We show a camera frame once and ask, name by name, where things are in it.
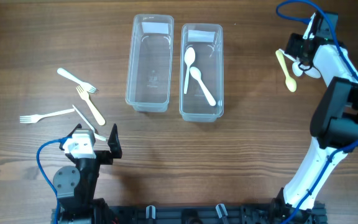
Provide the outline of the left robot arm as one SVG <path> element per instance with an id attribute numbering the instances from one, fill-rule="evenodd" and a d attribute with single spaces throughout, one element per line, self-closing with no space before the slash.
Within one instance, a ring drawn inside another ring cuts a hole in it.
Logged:
<path id="1" fill-rule="evenodd" d="M 112 127 L 108 150 L 95 151 L 95 140 L 94 132 L 80 124 L 59 140 L 59 148 L 73 165 L 60 168 L 53 177 L 58 205 L 52 223 L 119 223 L 105 200 L 94 198 L 100 166 L 122 157 L 117 125 Z"/>

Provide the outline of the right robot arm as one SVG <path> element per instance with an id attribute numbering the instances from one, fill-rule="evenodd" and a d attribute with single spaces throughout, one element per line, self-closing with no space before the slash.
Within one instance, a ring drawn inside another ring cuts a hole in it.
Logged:
<path id="1" fill-rule="evenodd" d="M 331 172 L 358 147 L 358 71 L 347 49 L 331 39 L 292 33 L 282 53 L 296 75 L 322 78 L 327 86 L 311 119 L 308 152 L 282 190 L 284 204 L 308 210 Z"/>

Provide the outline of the white spoon slender handle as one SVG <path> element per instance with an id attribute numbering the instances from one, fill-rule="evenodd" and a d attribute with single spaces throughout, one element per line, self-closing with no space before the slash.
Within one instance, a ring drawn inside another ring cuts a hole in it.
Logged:
<path id="1" fill-rule="evenodd" d="M 184 54 L 184 62 L 186 64 L 185 82 L 183 87 L 184 94 L 187 94 L 188 91 L 190 67 L 194 63 L 194 61 L 195 61 L 195 50 L 193 47 L 189 47 Z"/>

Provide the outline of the white plastic spoon thin handle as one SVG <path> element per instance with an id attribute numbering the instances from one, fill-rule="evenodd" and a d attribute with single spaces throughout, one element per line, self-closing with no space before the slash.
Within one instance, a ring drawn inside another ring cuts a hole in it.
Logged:
<path id="1" fill-rule="evenodd" d="M 321 77 L 320 72 L 315 67 L 311 67 L 311 66 L 305 67 L 304 73 L 311 78 L 320 78 Z"/>

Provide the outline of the yellow plastic spoon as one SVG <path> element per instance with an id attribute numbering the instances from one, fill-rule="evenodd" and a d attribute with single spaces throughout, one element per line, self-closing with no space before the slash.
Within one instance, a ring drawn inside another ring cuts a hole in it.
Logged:
<path id="1" fill-rule="evenodd" d="M 275 52 L 275 55 L 276 55 L 277 60 L 283 70 L 283 73 L 285 75 L 285 84 L 286 84 L 288 90 L 290 92 L 295 92 L 296 91 L 296 81 L 289 75 L 287 65 L 285 63 L 284 54 L 282 53 L 282 51 L 277 50 Z"/>

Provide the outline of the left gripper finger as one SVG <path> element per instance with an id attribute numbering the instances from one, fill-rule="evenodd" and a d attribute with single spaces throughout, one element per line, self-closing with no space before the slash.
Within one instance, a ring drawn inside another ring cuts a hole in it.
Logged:
<path id="1" fill-rule="evenodd" d="M 111 152 L 120 152 L 121 145 L 119 142 L 118 131 L 117 131 L 117 124 L 114 123 L 109 139 L 108 139 L 108 146 Z"/>
<path id="2" fill-rule="evenodd" d="M 77 129 L 81 129 L 82 128 L 82 125 L 80 123 L 78 123 L 74 129 L 67 135 L 68 138 L 71 138 L 73 133 L 77 130 Z"/>

